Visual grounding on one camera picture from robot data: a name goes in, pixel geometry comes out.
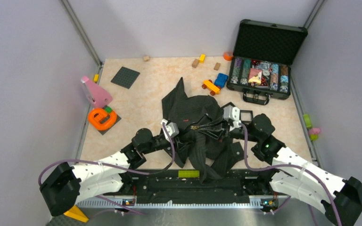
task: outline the pink toy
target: pink toy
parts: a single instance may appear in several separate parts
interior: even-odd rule
[[[312,129],[309,129],[309,135],[318,135],[319,133],[321,133],[321,129],[320,129],[320,128],[312,128]]]
[[[104,88],[94,83],[87,76],[81,78],[84,93],[93,108],[103,108],[112,102],[113,97]]]

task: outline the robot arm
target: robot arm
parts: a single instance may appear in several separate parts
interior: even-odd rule
[[[245,134],[239,117],[239,109],[229,106],[224,109],[222,120],[211,125],[192,126],[191,129],[215,139],[224,137],[244,139]],[[175,123],[168,123],[166,120],[162,123],[165,123],[171,138],[178,135]],[[356,222],[362,212],[362,184],[359,180],[353,177],[345,180],[299,157],[272,135],[275,128],[265,114],[253,118],[247,128],[248,140],[257,142],[252,151],[259,160],[272,166],[293,164],[303,168],[302,170],[291,167],[272,169],[270,175],[267,172],[265,177],[259,176],[257,181],[264,183],[264,186],[270,187],[272,191],[291,195],[314,206],[336,224],[329,198],[319,182],[305,172],[309,170],[325,183],[332,194],[343,225],[353,225]],[[165,133],[154,137],[150,130],[140,129],[130,144],[121,151],[101,159],[98,165],[77,164],[70,167],[66,162],[58,165],[40,186],[51,215],[61,215],[84,199],[119,191],[123,187],[122,175],[126,170],[105,166],[103,163],[125,169],[136,169],[146,162],[145,154],[169,148],[169,140]]]

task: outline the lime green block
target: lime green block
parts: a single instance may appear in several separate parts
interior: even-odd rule
[[[178,178],[198,178],[199,170],[179,170]]]
[[[317,140],[318,139],[318,135],[316,135],[316,134],[311,134],[310,135],[310,140],[311,141],[315,141],[315,140]]]
[[[105,107],[105,111],[106,111],[107,113],[111,113],[113,110],[112,110],[109,106],[106,106],[106,107]]]
[[[313,127],[308,114],[303,115],[303,120],[304,120],[304,123],[306,124],[306,128],[311,129]]]

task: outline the marble-patterned surface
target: marble-patterned surface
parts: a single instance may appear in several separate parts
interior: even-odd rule
[[[207,89],[202,89],[202,81],[214,81],[218,73],[228,74],[230,70],[230,62],[225,61],[222,56],[206,57],[205,62],[197,68],[191,67],[194,59],[195,57],[151,58],[148,62],[144,62],[142,58],[107,59],[99,84],[113,96],[109,106],[122,117],[122,120],[103,136],[89,125],[81,159],[98,160],[120,151],[131,142],[131,138],[140,128],[148,128],[153,135],[158,134],[162,119],[161,100],[175,87],[180,77],[184,78],[185,92],[189,97],[209,95]],[[216,62],[221,63],[219,71],[213,70]],[[130,89],[110,82],[122,66],[140,72]],[[287,100],[271,99],[268,105],[262,106],[246,103],[242,100],[241,93],[224,88],[215,98],[219,106],[233,102],[242,110],[253,110],[254,115],[265,113],[276,129],[274,136],[298,155],[311,161],[292,96]],[[253,142],[248,143],[249,164],[253,167],[266,166],[266,163],[256,159],[250,151],[253,145]],[[163,150],[147,154],[145,157],[147,162],[140,169],[161,169],[171,161],[170,156]],[[240,161],[234,168],[245,168],[245,164]],[[171,169],[179,167],[174,164]],[[192,169],[189,161],[184,169]]]

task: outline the toy car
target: toy car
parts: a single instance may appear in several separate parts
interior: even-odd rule
[[[214,96],[216,94],[220,94],[220,88],[215,86],[211,80],[204,80],[202,88],[209,89],[210,95]]]
[[[217,79],[214,81],[214,85],[219,87],[220,89],[224,88],[225,83],[227,82],[228,75],[219,73]]]

